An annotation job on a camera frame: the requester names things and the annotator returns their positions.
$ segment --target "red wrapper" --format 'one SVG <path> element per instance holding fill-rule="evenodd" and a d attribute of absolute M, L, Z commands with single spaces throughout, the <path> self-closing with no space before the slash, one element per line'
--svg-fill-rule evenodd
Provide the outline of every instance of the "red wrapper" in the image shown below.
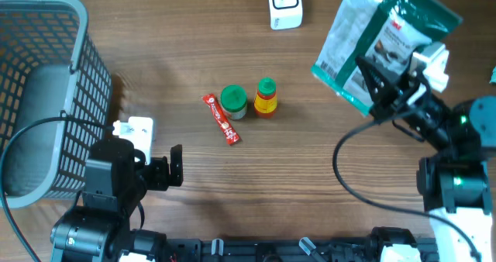
<path fill-rule="evenodd" d="M 210 111 L 214 115 L 215 121 L 219 125 L 220 129 L 224 132 L 228 145 L 233 145 L 240 140 L 238 133 L 234 130 L 231 123 L 227 120 L 226 116 L 220 109 L 220 105 L 215 99 L 215 95 L 210 94 L 203 97 L 203 102 L 210 106 Z"/>

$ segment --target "gray bin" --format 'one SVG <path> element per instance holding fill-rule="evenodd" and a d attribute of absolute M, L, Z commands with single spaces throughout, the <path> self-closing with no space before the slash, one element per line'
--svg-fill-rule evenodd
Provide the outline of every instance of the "gray bin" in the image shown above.
<path fill-rule="evenodd" d="M 106 124 L 111 77 L 87 30 L 78 0 L 0 0 L 0 151 L 37 119 L 66 113 Z M 21 136 L 5 162 L 9 207 L 73 198 L 84 187 L 89 147 L 103 135 L 52 122 Z"/>

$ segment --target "wooden surface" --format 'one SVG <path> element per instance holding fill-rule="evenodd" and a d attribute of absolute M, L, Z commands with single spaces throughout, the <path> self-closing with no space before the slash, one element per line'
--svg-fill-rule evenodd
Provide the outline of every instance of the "wooden surface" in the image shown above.
<path fill-rule="evenodd" d="M 465 18 L 446 39 L 451 78 L 441 97 L 453 105 L 494 95 L 488 84 L 496 65 L 494 0 L 441 1 Z M 269 27 L 267 0 L 82 2 L 114 78 L 112 118 L 153 117 L 154 156 L 184 145 L 184 184 L 147 194 L 145 229 L 204 240 L 364 236 L 374 226 L 430 235 L 427 220 L 362 204 L 332 174 L 334 145 L 365 121 L 310 73 L 340 0 L 303 0 L 303 25 L 281 32 Z M 227 146 L 201 97 L 218 95 L 228 84 L 242 85 L 251 96 L 266 76 L 277 82 L 278 113 L 262 120 L 250 109 L 232 123 L 242 143 Z M 415 171 L 419 158 L 432 153 L 384 125 L 349 141 L 339 163 L 359 192 L 420 210 Z M 493 183 L 495 172 L 492 163 Z M 67 206 L 41 201 L 14 211 L 42 260 L 49 260 L 50 231 Z M 134 215 L 133 227 L 138 224 Z M 28 260 L 3 214 L 0 230 L 0 260 Z"/>

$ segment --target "small bottle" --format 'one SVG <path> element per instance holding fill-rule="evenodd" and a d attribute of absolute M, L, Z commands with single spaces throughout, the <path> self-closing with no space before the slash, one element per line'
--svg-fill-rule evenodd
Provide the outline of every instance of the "small bottle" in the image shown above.
<path fill-rule="evenodd" d="M 277 108 L 276 82 L 271 78 L 264 78 L 258 84 L 255 96 L 255 112 L 260 118 L 269 119 Z"/>
<path fill-rule="evenodd" d="M 232 84 L 222 90 L 220 105 L 224 115 L 230 119 L 241 119 L 246 114 L 246 92 L 239 85 Z"/>

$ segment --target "green and white package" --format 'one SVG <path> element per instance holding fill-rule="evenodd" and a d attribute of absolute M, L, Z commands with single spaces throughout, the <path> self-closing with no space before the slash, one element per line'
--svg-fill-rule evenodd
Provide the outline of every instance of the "green and white package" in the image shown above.
<path fill-rule="evenodd" d="M 373 102 L 356 57 L 401 74 L 415 48 L 440 41 L 460 23 L 436 0 L 343 0 L 312 73 L 368 115 Z"/>

